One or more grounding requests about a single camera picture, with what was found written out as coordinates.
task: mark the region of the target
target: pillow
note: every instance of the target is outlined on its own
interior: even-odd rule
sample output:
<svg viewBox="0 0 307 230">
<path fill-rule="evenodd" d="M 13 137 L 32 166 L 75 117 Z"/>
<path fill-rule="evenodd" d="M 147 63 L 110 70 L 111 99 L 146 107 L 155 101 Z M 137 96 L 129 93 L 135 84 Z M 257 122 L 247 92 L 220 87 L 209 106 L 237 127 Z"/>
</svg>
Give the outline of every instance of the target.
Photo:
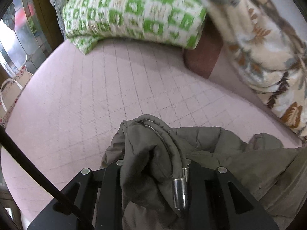
<svg viewBox="0 0 307 230">
<path fill-rule="evenodd" d="M 199 0 L 69 0 L 66 36 L 83 53 L 106 37 L 130 37 L 194 49 L 206 15 Z"/>
</svg>

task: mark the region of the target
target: black mount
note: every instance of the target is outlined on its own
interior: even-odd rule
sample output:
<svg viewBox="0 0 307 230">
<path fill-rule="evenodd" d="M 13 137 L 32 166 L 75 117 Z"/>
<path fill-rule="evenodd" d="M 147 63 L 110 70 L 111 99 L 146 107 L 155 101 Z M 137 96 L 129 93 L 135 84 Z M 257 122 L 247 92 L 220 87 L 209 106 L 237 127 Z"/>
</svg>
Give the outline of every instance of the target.
<svg viewBox="0 0 307 230">
<path fill-rule="evenodd" d="M 96 230 L 122 230 L 120 167 L 112 163 L 106 169 L 94 172 L 83 169 L 62 190 L 90 222 L 93 221 L 95 204 L 99 198 L 96 205 Z M 186 216 L 187 229 L 278 230 L 260 203 L 228 170 L 220 173 L 191 161 L 189 172 L 190 204 L 186 213 L 182 214 Z M 71 211 L 53 199 L 28 228 L 42 229 L 85 228 Z"/>
</svg>

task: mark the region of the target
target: metal screw head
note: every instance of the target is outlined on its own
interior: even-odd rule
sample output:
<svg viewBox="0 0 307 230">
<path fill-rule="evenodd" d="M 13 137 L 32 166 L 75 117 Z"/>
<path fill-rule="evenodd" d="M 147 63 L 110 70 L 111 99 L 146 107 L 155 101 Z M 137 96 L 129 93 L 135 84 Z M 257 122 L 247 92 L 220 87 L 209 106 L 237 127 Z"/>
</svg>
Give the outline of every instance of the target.
<svg viewBox="0 0 307 230">
<path fill-rule="evenodd" d="M 218 167 L 217 171 L 219 171 L 222 174 L 225 174 L 227 172 L 227 169 L 225 167 Z"/>
<path fill-rule="evenodd" d="M 87 175 L 87 174 L 90 173 L 90 171 L 91 171 L 91 170 L 90 170 L 89 168 L 85 168 L 85 169 L 82 169 L 82 170 L 81 170 L 81 174 L 82 174 L 82 175 Z"/>
<path fill-rule="evenodd" d="M 118 166 L 122 166 L 122 165 L 124 164 L 124 160 L 123 160 L 123 159 L 120 159 L 120 160 L 118 160 L 118 161 L 116 162 L 116 164 L 117 164 Z"/>
</svg>

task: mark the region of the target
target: floral fabric bag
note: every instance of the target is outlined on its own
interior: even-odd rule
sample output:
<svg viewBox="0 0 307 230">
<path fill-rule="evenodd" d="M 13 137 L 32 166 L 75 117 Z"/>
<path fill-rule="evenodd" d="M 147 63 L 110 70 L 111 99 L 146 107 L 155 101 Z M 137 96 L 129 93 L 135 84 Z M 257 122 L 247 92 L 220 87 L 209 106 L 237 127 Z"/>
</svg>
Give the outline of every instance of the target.
<svg viewBox="0 0 307 230">
<path fill-rule="evenodd" d="M 1 85 L 0 90 L 0 125 L 4 128 L 13 111 L 15 104 L 23 90 L 27 85 L 32 74 L 23 66 L 14 79 L 8 78 Z"/>
</svg>

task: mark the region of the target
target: bag handle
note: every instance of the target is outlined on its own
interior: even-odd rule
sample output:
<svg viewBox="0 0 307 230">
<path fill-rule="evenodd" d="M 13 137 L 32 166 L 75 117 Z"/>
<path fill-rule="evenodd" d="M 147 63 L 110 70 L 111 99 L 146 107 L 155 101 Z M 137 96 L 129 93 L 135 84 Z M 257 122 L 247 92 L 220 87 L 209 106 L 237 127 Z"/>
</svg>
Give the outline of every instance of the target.
<svg viewBox="0 0 307 230">
<path fill-rule="evenodd" d="M 2 98 L 2 89 L 3 89 L 4 85 L 6 85 L 9 81 L 15 82 L 15 83 L 18 85 L 18 87 L 20 88 L 20 90 L 22 90 L 22 88 L 23 88 L 21 84 L 19 84 L 16 80 L 14 80 L 14 79 L 12 79 L 12 78 L 8 78 L 8 79 L 6 79 L 6 80 L 2 83 L 1 89 L 0 89 L 0 100 L 1 100 L 1 103 L 2 103 L 2 106 L 3 106 L 3 109 L 4 109 L 5 112 L 7 112 L 7 108 L 5 107 L 4 102 L 3 102 L 3 98 Z"/>
</svg>

